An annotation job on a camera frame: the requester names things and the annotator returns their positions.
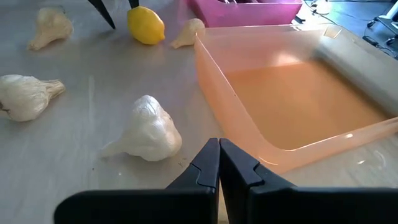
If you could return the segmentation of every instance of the translucent plastic tray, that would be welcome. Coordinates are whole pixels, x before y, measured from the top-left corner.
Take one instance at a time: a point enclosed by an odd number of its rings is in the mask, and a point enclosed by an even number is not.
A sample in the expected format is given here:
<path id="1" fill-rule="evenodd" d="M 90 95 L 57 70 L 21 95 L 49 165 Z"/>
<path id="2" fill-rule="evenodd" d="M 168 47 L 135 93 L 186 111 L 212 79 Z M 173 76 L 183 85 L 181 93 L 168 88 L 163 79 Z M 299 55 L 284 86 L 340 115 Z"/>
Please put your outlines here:
<path id="1" fill-rule="evenodd" d="M 290 24 L 303 4 L 302 0 L 257 0 L 258 3 L 241 4 L 218 0 L 187 1 L 207 27 Z"/>
<path id="2" fill-rule="evenodd" d="M 205 29 L 195 50 L 225 137 L 278 174 L 398 131 L 398 64 L 340 26 Z"/>

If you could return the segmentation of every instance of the floor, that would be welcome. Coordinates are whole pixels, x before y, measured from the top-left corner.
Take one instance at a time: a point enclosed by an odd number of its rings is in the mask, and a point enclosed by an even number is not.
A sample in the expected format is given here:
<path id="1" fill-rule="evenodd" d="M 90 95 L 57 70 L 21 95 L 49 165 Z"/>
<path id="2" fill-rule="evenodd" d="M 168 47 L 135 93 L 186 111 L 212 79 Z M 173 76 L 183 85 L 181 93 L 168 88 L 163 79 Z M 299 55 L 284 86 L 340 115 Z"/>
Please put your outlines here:
<path id="1" fill-rule="evenodd" d="M 345 27 L 354 34 L 362 37 L 368 35 L 378 41 L 382 46 L 398 53 L 398 42 L 386 46 L 384 42 L 393 37 L 393 33 L 380 23 L 375 23 L 371 28 L 366 28 L 366 24 L 376 16 L 386 14 L 394 5 L 385 1 L 331 1 L 331 11 L 326 17 L 338 25 Z M 304 4 L 298 16 L 306 22 L 329 22 L 325 18 L 313 15 L 309 8 Z"/>

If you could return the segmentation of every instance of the table surface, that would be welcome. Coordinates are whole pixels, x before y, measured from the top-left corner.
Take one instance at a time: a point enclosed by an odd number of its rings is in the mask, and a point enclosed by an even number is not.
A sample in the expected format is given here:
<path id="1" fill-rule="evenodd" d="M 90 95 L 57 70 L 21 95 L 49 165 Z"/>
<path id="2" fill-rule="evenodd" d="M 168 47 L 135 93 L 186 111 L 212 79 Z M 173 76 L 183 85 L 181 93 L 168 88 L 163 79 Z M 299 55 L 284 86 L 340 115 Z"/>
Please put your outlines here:
<path id="1" fill-rule="evenodd" d="M 0 75 L 59 78 L 67 88 L 34 121 L 0 119 L 0 223 L 51 223 L 56 205 L 82 190 L 164 188 L 207 139 L 222 136 L 196 80 L 193 48 L 169 47 L 193 14 L 181 1 L 143 1 L 166 26 L 166 39 L 148 47 L 129 36 L 128 1 L 104 3 L 116 30 L 87 0 L 0 2 Z M 31 52 L 26 46 L 41 7 L 65 10 L 75 31 L 66 41 Z M 100 150 L 122 133 L 133 102 L 142 95 L 155 97 L 174 119 L 181 151 L 160 162 L 125 154 L 99 158 Z M 300 185 L 395 187 L 397 144 L 395 138 L 385 139 L 284 176 Z"/>

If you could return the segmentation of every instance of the garlic stem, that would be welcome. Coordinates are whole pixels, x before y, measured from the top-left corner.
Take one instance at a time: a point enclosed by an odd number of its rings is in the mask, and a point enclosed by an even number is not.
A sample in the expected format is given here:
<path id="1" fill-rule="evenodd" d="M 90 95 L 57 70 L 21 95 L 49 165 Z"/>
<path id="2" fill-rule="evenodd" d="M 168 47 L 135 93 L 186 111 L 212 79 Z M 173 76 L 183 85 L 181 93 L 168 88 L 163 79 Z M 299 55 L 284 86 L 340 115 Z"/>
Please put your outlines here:
<path id="1" fill-rule="evenodd" d="M 63 85 L 60 80 L 47 80 L 42 82 L 45 83 L 50 99 L 55 98 L 65 91 L 65 85 Z"/>

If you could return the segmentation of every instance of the garlic clove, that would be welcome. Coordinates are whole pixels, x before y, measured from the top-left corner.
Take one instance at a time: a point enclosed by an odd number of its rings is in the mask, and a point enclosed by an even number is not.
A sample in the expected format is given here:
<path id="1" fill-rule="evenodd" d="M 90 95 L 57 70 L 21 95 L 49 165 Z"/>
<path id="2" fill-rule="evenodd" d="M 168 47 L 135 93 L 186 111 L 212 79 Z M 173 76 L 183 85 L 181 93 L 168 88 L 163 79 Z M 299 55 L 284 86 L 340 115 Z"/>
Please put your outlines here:
<path id="1" fill-rule="evenodd" d="M 126 152 L 147 161 L 160 161 L 174 156 L 182 139 L 173 119 L 152 96 L 145 95 L 133 105 L 130 121 L 122 136 L 108 144 L 102 157 Z"/>
<path id="2" fill-rule="evenodd" d="M 14 121 L 36 119 L 49 101 L 65 91 L 59 80 L 40 81 L 35 77 L 0 77 L 0 115 Z"/>
<path id="3" fill-rule="evenodd" d="M 29 50 L 39 50 L 57 39 L 67 39 L 73 26 L 63 12 L 53 8 L 42 8 L 36 19 L 36 35 L 28 44 Z"/>
<path id="4" fill-rule="evenodd" d="M 182 27 L 178 37 L 172 41 L 171 46 L 175 49 L 193 45 L 195 43 L 195 36 L 198 30 L 204 29 L 205 24 L 200 19 L 190 19 Z"/>

